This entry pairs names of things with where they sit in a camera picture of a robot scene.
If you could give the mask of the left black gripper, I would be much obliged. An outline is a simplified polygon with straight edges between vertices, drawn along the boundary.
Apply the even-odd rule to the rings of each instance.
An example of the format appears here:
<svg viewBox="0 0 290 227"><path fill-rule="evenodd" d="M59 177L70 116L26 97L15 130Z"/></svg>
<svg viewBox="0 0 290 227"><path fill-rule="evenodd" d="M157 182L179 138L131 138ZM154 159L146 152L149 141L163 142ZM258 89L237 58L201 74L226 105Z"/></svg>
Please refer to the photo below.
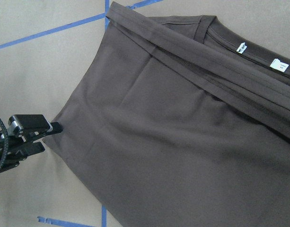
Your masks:
<svg viewBox="0 0 290 227"><path fill-rule="evenodd" d="M0 131L0 173L13 169L24 158L45 151L41 142L23 144L22 136L47 136L62 132L62 126L58 122L49 122L42 114L15 114L9 118L8 148L4 152L5 138Z"/></svg>

